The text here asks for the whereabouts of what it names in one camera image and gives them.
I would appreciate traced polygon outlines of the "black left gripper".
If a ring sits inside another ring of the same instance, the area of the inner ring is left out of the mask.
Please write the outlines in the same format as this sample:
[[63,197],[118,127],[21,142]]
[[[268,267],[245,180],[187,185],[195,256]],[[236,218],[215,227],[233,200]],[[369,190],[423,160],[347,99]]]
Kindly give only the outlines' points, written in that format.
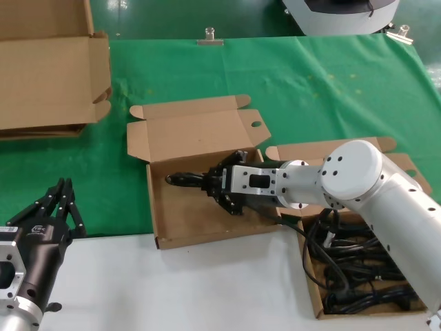
[[[25,266],[25,276],[18,296],[31,301],[42,312],[49,304],[72,238],[86,238],[85,225],[75,199],[72,180],[60,178],[45,195],[6,222],[19,228],[17,245]],[[49,217],[57,204],[56,216]],[[74,223],[71,231],[67,224],[68,215]]]

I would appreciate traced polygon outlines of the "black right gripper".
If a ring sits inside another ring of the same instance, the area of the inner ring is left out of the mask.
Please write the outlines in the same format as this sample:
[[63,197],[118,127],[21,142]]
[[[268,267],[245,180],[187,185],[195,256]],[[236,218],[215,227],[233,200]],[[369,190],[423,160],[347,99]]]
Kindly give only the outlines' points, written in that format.
[[205,175],[209,197],[233,216],[243,215],[243,208],[276,208],[277,169],[244,165],[248,152],[237,150],[225,157]]

